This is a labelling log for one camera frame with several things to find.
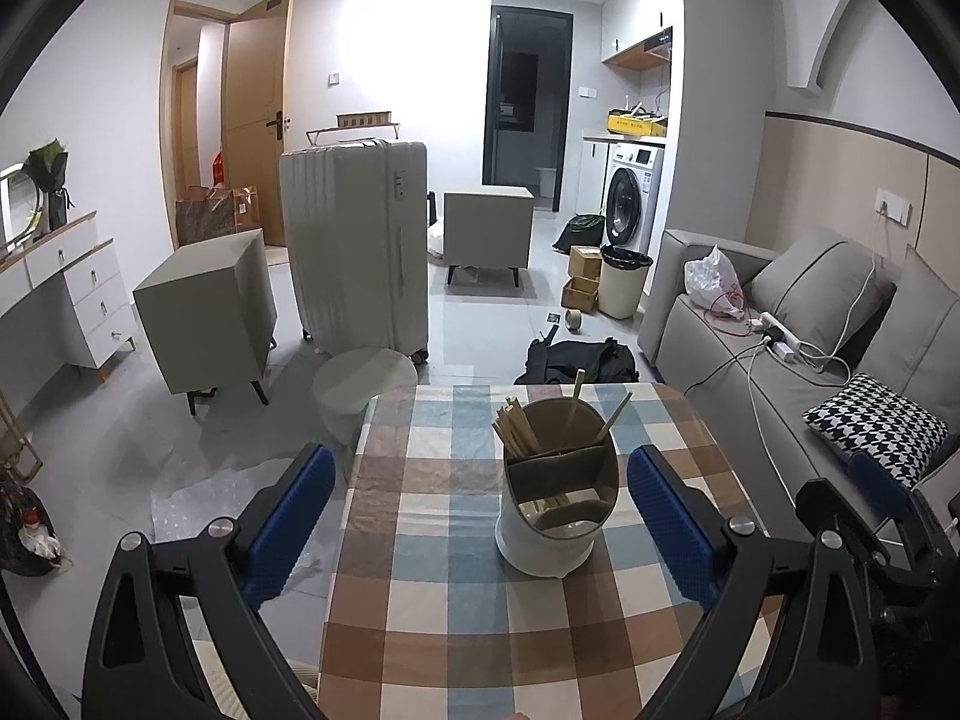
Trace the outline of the houndstooth pillow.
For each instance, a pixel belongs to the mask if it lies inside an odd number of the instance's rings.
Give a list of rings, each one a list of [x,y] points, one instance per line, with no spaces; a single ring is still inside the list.
[[[929,472],[953,439],[939,416],[862,372],[802,419],[843,460],[866,454],[905,488]]]

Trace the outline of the white cylindrical utensil holder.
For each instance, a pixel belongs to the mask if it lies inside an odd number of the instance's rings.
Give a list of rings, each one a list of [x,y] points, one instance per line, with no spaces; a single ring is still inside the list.
[[[579,400],[571,445],[562,447],[571,397],[523,405],[542,452],[514,458],[501,444],[500,513],[496,546],[516,571],[563,578],[589,558],[619,500],[619,456],[612,429]]]

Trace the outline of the checkered tablecloth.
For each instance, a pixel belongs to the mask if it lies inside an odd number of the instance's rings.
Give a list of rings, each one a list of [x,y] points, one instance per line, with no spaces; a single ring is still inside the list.
[[[320,647],[329,718],[635,718],[700,621],[628,494],[537,532],[503,481],[508,403],[583,405],[572,439],[661,450],[727,515],[750,507],[692,406],[658,383],[407,387],[368,406]]]

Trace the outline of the black backpack on floor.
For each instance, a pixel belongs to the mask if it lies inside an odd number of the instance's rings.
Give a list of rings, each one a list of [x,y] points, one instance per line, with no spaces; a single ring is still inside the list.
[[[526,367],[516,385],[573,383],[584,371],[584,383],[630,383],[640,380],[635,356],[613,338],[599,343],[533,341],[527,350]]]

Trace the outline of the wooden chopstick in holder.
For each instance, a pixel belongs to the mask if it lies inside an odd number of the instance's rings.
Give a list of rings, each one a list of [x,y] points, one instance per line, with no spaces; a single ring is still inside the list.
[[[579,367],[576,371],[576,376],[574,376],[573,383],[573,394],[569,399],[569,408],[568,414],[566,415],[565,427],[563,427],[562,434],[562,447],[568,447],[571,445],[571,429],[573,429],[574,421],[576,421],[576,415],[579,410],[579,395],[581,395],[581,390],[583,390],[584,381],[586,380],[586,369]]]

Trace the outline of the white plastic bag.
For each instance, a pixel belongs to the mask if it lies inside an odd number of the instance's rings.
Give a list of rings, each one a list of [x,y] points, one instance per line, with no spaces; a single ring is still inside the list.
[[[717,245],[683,266],[683,286],[693,304],[713,316],[745,317],[745,296],[734,265]]]

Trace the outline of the round white stool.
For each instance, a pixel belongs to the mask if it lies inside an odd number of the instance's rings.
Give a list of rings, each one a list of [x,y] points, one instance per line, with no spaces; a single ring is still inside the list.
[[[313,380],[322,437],[350,447],[371,401],[394,388],[417,383],[412,360],[393,349],[352,349],[325,361]]]

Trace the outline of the bundle of wooden chopsticks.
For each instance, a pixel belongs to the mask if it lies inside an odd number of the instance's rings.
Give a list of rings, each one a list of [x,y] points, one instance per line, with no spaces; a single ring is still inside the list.
[[[506,454],[514,458],[534,457],[542,452],[539,439],[527,419],[523,405],[516,398],[508,398],[496,410],[493,431],[500,438]]]

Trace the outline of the grey cube side table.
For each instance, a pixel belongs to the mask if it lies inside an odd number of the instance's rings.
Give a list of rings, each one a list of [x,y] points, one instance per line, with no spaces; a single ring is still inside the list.
[[[249,385],[262,403],[277,308],[262,232],[235,232],[176,249],[133,300],[167,390],[190,413],[223,387]]]

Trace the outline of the white drawer dresser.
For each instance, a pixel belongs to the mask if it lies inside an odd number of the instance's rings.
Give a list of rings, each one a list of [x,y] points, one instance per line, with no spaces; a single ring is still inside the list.
[[[2,387],[43,387],[62,367],[102,374],[135,343],[116,243],[93,211],[2,262]]]

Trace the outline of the cardboard box on floor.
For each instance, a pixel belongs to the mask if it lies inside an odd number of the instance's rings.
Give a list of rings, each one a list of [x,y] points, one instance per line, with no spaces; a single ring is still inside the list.
[[[565,309],[594,312],[599,299],[602,255],[599,247],[573,245],[568,255],[568,281],[563,286],[562,306]]]

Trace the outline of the black garbage bag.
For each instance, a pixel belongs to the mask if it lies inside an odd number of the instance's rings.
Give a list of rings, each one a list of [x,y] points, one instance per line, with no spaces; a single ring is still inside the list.
[[[575,245],[599,247],[604,238],[605,218],[602,215],[574,215],[553,243],[553,249],[569,254]]]

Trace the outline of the white washing machine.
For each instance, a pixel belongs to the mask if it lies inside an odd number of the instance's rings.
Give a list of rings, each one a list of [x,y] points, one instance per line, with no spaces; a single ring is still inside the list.
[[[656,216],[665,145],[614,143],[604,187],[605,240],[615,247],[649,252]]]

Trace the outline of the yellow crate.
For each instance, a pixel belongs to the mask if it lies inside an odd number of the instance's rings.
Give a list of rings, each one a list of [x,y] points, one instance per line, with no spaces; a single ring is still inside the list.
[[[667,135],[667,127],[661,119],[628,112],[610,112],[607,115],[607,130],[624,137],[661,137]]]

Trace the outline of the black glass door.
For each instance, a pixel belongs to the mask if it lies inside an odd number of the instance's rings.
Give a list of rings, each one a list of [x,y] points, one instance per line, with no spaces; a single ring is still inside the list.
[[[494,5],[490,16],[483,182],[562,204],[573,68],[573,16]]]

